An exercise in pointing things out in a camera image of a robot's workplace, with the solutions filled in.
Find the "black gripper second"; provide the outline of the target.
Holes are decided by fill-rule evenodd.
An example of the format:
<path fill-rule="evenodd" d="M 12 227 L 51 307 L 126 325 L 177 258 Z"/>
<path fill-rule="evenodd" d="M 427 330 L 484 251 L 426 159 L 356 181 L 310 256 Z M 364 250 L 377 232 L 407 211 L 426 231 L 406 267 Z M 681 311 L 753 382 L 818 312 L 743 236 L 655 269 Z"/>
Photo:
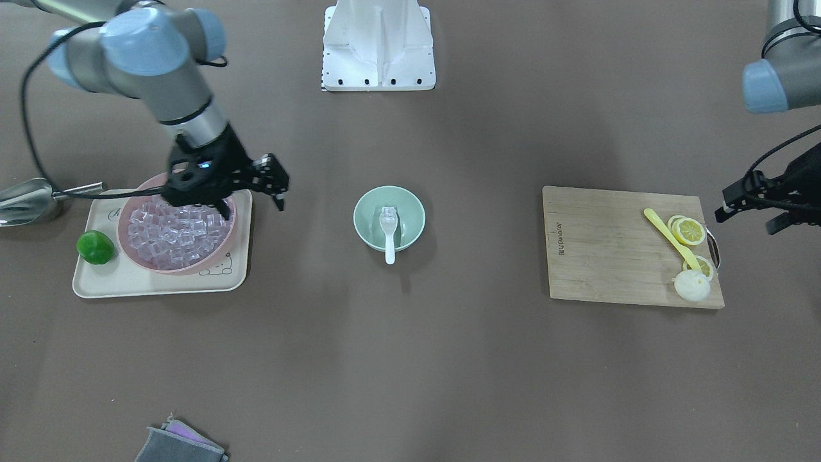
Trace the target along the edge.
<path fill-rule="evenodd" d="M 795 158 L 785 172 L 775 179 L 767 178 L 761 171 L 753 171 L 722 190 L 722 206 L 715 210 L 717 223 L 725 223 L 736 214 L 747 210 L 764 210 L 770 201 L 806 205 L 808 209 L 786 209 L 766 223 L 769 235 L 774 235 L 792 225 L 807 223 L 820 225 L 820 144 Z"/>

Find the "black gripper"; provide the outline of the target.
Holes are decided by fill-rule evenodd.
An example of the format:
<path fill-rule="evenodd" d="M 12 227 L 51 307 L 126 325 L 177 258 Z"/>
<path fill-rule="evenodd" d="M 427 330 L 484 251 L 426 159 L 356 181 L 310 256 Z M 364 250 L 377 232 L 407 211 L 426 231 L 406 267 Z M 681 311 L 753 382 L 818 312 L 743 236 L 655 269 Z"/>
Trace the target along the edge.
<path fill-rule="evenodd" d="M 225 202 L 235 191 L 263 193 L 285 210 L 290 176 L 273 153 L 252 161 L 231 124 L 211 142 L 194 147 L 177 135 L 168 157 L 167 179 L 160 195 L 173 207 L 212 207 L 225 220 L 232 212 Z"/>

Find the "robot arm with blue joints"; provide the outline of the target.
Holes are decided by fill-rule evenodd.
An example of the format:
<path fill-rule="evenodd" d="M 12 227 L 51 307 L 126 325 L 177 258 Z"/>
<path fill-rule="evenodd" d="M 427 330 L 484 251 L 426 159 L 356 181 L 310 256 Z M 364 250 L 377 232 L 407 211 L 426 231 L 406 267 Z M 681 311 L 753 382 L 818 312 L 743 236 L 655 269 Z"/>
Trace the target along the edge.
<path fill-rule="evenodd" d="M 223 57 L 220 18 L 202 8 L 175 10 L 161 1 L 20 1 L 76 25 L 57 30 L 47 57 L 65 84 L 141 100 L 170 137 L 194 148 L 230 131 L 199 65 Z"/>

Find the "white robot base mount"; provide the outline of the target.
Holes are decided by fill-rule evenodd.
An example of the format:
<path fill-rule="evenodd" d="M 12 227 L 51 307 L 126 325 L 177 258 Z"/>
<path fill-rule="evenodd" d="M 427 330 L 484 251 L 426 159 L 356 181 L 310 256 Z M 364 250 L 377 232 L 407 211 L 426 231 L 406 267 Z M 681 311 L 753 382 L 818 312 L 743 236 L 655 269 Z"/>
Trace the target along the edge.
<path fill-rule="evenodd" d="M 323 20 L 322 90 L 436 87 L 433 27 L 425 6 L 416 1 L 337 1 Z"/>

